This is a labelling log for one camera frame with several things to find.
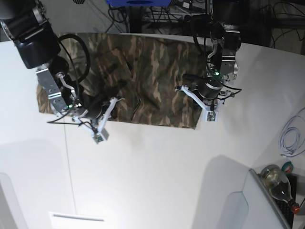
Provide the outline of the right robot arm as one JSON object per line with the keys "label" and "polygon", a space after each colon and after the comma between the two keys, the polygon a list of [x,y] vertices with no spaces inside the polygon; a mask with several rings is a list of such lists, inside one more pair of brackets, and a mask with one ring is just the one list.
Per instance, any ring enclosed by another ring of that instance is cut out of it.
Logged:
{"label": "right robot arm", "polygon": [[[103,95],[96,97],[84,93],[81,82],[87,78],[91,68],[91,57],[85,42],[77,35],[58,37],[45,15],[39,0],[2,0],[0,2],[0,24],[6,36],[14,43],[28,69],[36,69],[40,87],[46,99],[43,105],[61,117],[74,120],[87,118],[92,123],[106,121],[113,109]],[[74,39],[85,56],[85,69],[79,73],[71,55],[60,56],[65,39]]]}

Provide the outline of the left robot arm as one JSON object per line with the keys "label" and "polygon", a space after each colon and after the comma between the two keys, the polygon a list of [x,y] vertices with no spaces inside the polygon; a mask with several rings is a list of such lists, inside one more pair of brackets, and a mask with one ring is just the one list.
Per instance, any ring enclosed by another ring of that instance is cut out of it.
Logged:
{"label": "left robot arm", "polygon": [[214,0],[204,14],[186,16],[190,33],[204,58],[204,76],[184,74],[188,89],[205,104],[235,97],[241,89],[229,86],[237,76],[236,53],[241,46],[240,27],[244,20],[243,0]]}

